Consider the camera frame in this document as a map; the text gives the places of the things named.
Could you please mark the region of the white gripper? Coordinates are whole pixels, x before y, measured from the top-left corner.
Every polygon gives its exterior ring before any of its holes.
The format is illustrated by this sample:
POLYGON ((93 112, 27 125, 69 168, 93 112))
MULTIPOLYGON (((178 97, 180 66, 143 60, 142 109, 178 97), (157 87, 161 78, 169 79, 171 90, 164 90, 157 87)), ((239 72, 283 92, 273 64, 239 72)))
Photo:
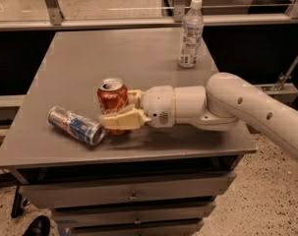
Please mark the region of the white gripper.
POLYGON ((140 89, 127 91, 133 108, 126 112, 100 115, 99 123, 109 130, 136 130, 148 122, 154 128, 170 128, 174 125, 174 88, 171 86, 153 87, 144 93, 140 89))

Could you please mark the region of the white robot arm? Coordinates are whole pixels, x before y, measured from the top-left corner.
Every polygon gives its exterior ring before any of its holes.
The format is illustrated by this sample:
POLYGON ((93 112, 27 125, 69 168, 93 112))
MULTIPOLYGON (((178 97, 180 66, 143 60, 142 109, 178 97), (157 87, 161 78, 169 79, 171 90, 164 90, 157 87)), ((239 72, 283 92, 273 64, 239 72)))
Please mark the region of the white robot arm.
POLYGON ((136 130, 148 124, 170 128, 189 124, 227 131, 243 121, 267 136, 298 162, 298 111, 236 75, 216 73, 197 87, 153 87, 127 92, 129 104, 98 117, 110 130, 136 130))

